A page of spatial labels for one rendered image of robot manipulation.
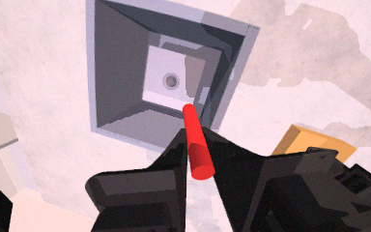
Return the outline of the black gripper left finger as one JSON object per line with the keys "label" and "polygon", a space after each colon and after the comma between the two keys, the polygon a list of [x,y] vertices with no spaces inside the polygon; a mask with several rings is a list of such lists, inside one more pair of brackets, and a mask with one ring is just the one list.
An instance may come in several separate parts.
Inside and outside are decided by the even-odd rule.
{"label": "black gripper left finger", "polygon": [[180,129],[150,166],[94,174],[85,182],[98,211],[107,206],[167,202],[173,229],[186,232],[186,129]]}

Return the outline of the red peg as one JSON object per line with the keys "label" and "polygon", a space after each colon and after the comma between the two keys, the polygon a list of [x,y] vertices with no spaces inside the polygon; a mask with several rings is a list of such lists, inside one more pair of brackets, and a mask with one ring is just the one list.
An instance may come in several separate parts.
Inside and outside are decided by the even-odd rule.
{"label": "red peg", "polygon": [[215,174],[208,146],[193,104],[183,107],[186,142],[191,176],[195,180],[207,180]]}

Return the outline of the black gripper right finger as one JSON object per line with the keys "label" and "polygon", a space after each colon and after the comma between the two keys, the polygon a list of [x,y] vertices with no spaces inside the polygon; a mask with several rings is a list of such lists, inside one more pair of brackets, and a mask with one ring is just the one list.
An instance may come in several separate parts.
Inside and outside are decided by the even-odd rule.
{"label": "black gripper right finger", "polygon": [[251,232],[250,225],[270,178],[328,172],[334,161],[334,155],[325,150],[261,156],[206,127],[201,129],[214,164],[214,183],[233,232]]}

